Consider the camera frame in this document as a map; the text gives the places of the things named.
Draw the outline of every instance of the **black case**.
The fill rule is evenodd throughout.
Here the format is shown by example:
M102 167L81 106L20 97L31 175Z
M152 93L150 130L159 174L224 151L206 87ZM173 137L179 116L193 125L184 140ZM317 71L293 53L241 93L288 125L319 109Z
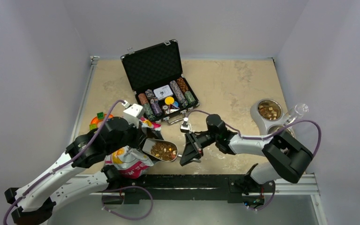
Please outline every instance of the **black case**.
M177 40L165 41L158 45L141 49L136 52L129 52L121 56L121 61L125 69L127 78L130 82L135 98L138 104L140 103L137 97L140 93L144 93L147 89L154 90L169 84L170 81L176 80L180 77L184 79L189 90L193 94L196 102L193 105L188 105L185 108L180 106L180 110L171 114L164 114L157 117L155 122L167 121L170 125L182 120L182 118L170 122L169 119L183 114L199 106L199 100L193 92L191 86L183 76L183 68L181 66L179 45ZM160 107L165 105L164 100L159 101Z

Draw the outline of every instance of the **yellow disc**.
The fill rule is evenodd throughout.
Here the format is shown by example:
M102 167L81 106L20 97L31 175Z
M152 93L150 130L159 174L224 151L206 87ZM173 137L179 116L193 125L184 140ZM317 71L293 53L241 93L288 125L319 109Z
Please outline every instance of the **yellow disc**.
M167 105L171 105L174 103L174 98L173 97L167 97L165 98L165 104Z

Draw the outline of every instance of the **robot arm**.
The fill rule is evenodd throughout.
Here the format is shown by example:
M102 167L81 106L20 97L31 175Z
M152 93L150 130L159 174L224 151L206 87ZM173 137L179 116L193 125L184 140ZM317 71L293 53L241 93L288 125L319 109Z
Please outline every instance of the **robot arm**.
M188 119L181 125L180 130L186 136L186 146L180 160L182 166L194 158L200 159L203 148L215 143L224 154L265 156L268 162L253 166L247 174L248 179L261 185L278 178L297 183L313 159L313 154L286 131L273 137L239 135L228 130L217 114L209 115L206 124L208 130L198 134L191 131Z
M60 158L32 182L22 188L9 188L5 192L8 203L17 202L18 208L12 213L16 224L41 224L51 216L55 205L61 207L86 193L107 188L112 178L110 176L115 172L106 167L81 183L65 183L86 168L103 161L106 155L117 149L124 146L140 148L144 143L145 135L140 129L139 119L145 110L137 104L130 105L125 102L123 105L126 107L124 117L108 120L86 150L84 149L95 135L95 129L78 136Z

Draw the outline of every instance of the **clear plastic bottle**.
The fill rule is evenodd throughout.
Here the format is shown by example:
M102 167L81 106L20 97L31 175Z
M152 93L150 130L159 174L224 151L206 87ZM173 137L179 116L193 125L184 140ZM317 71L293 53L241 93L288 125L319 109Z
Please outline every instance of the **clear plastic bottle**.
M304 103L298 103L285 114L284 125L293 123L295 120L300 120L306 113L308 113L308 106Z

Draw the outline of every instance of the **beige table surface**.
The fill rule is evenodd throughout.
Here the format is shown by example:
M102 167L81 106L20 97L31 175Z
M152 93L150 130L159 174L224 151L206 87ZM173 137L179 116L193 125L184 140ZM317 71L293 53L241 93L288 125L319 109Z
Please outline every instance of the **beige table surface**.
M201 105L209 113L216 113L244 135L259 135L257 125L250 117L249 109L262 98L272 98L285 109L285 100L279 85L272 60L183 60L183 73ZM89 130L90 121L98 112L107 112L117 99L136 103L120 60L100 60L90 86L88 99L81 120L79 134ZM123 106L118 105L113 115L122 116ZM206 115L195 112L189 119L194 131L206 130ZM162 123L165 140L175 143L181 151L185 138L180 124ZM180 166L179 160L172 163L159 162L150 168L150 174L235 174L246 173L255 163L266 162L261 156L225 155L214 145L204 149L201 163ZM84 171L92 174L99 171L102 163Z

